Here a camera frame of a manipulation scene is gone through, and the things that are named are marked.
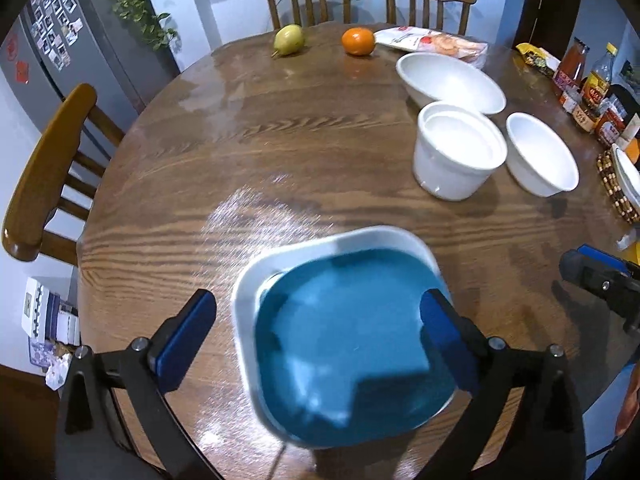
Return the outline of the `red sauce glass bottle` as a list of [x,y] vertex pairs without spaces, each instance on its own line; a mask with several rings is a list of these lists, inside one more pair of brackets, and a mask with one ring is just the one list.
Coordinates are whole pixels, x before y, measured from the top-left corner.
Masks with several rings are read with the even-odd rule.
[[573,38],[573,44],[565,53],[552,78],[552,90],[558,98],[567,88],[579,86],[589,50],[590,47],[582,40]]

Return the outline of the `yellow cap oil bottle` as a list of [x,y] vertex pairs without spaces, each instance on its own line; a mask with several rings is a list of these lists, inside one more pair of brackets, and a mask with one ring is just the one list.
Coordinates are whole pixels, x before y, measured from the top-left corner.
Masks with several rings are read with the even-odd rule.
[[600,106],[610,88],[616,54],[617,48],[608,42],[605,55],[592,66],[582,85],[582,100],[594,110]]

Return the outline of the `red lid chili jar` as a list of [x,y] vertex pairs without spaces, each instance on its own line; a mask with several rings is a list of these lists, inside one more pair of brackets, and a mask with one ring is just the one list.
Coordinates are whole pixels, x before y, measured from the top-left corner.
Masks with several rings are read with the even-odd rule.
[[619,112],[616,107],[608,108],[594,127],[594,135],[606,148],[609,148],[624,131],[625,112]]

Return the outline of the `wooden chair at left side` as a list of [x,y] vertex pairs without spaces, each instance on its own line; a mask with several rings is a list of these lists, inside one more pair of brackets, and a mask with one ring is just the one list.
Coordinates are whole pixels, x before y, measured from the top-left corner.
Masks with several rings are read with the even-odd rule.
[[80,150],[82,128],[91,122],[117,148],[125,133],[98,107],[96,89],[78,84],[63,101],[40,136],[18,180],[4,217],[1,241],[16,260],[33,262],[40,255],[77,266],[77,243],[47,230],[57,211],[87,221],[86,207],[63,196],[71,188],[92,200],[96,187],[70,173],[73,165],[100,178],[105,167]]

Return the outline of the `white shrimp snack bag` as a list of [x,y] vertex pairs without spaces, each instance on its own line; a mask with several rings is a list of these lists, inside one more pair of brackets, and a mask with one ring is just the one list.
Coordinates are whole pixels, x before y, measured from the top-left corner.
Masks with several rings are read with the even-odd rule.
[[488,44],[438,30],[416,26],[395,26],[374,33],[377,44],[406,53],[427,52],[457,58],[476,68],[487,61]]

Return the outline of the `white patterned plate on trivet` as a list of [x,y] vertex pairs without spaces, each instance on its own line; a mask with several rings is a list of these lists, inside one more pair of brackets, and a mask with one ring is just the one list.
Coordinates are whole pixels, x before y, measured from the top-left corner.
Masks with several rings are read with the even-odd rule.
[[611,156],[613,161],[613,167],[616,174],[616,179],[620,184],[620,189],[625,195],[626,199],[635,211],[639,211],[640,208],[640,177],[639,171],[631,162],[627,154],[619,148],[617,145],[613,145],[611,150]]

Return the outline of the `stack of boxes on floor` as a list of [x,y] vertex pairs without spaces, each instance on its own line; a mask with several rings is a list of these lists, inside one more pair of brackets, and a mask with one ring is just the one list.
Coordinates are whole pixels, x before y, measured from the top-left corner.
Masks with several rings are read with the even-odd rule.
[[51,390],[61,389],[72,354],[80,346],[77,308],[40,281],[29,278],[21,323],[27,334],[30,364],[44,371],[44,382]]

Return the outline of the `large white shallow bowl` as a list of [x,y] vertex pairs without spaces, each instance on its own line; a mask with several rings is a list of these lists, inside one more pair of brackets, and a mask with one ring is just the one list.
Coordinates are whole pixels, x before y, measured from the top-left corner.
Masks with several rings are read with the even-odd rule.
[[418,107],[444,101],[495,115],[506,108],[500,86],[471,64],[436,53],[408,53],[396,62],[396,72]]

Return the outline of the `blue square plate white rim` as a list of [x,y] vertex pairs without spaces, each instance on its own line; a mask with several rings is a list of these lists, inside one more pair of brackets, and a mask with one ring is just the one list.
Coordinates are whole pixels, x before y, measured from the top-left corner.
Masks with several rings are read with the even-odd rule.
[[368,226],[264,252],[231,296],[243,387],[270,434],[302,448],[396,437],[456,391],[420,301],[446,286],[432,252]]

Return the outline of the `tall white deep bowl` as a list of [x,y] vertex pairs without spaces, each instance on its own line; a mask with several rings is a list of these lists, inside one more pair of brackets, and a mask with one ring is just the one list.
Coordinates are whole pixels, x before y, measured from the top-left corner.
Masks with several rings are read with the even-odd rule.
[[433,196],[466,200],[504,164],[507,154],[503,134],[484,115],[442,101],[420,110],[412,171]]

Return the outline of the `grey refrigerator with magnets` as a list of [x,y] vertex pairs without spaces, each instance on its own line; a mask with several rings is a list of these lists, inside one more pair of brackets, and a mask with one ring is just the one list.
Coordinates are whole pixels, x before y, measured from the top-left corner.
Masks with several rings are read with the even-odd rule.
[[38,130],[83,82],[128,130],[179,73],[170,49],[154,51],[107,0],[27,0],[3,41],[1,69]]

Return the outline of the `brown sauce jar black lid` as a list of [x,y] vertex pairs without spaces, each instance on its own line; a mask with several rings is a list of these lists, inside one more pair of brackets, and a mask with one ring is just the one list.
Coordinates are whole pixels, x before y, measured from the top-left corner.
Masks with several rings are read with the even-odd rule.
[[572,111],[572,117],[576,125],[586,133],[592,133],[597,125],[599,115],[595,108],[585,102],[578,103]]

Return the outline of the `small white bowl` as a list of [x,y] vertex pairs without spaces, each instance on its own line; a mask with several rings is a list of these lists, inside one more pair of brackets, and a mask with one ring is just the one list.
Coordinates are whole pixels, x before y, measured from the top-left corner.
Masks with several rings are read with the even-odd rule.
[[518,184],[538,197],[574,191],[579,170],[568,146],[547,124],[521,112],[506,118],[506,166]]

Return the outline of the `yellow black snack packet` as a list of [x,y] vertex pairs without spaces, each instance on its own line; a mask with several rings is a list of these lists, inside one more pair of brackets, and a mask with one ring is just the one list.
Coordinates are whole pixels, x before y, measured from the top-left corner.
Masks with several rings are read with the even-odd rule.
[[560,61],[551,53],[528,42],[517,44],[515,50],[521,55],[526,65],[532,66],[548,78],[554,76],[560,65]]

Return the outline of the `wooden bead trivet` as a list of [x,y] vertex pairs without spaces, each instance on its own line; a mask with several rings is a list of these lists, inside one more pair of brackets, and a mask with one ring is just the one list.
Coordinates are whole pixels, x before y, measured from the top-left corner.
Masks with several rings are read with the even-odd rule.
[[639,199],[618,168],[612,148],[597,157],[597,170],[614,210],[632,226],[639,223]]

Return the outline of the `hanging green vine plant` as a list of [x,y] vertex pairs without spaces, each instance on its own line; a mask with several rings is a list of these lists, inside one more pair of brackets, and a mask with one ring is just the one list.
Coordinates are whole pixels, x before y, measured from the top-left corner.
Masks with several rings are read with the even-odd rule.
[[178,38],[178,32],[168,25],[171,15],[157,13],[151,0],[107,0],[112,12],[126,24],[133,24],[142,40],[154,51],[168,49]]

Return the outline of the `orange tangerine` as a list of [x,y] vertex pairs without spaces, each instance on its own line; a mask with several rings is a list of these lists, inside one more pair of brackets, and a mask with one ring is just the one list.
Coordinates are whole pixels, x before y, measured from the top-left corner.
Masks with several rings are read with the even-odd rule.
[[370,29],[353,27],[342,35],[341,43],[344,51],[351,56],[368,56],[375,49],[375,36]]

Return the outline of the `green pear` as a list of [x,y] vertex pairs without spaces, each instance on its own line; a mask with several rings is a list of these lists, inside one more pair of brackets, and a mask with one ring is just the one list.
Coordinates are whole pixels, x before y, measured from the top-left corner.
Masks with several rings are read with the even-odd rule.
[[289,24],[282,27],[274,36],[271,56],[273,58],[284,58],[298,53],[304,47],[303,27],[297,24]]

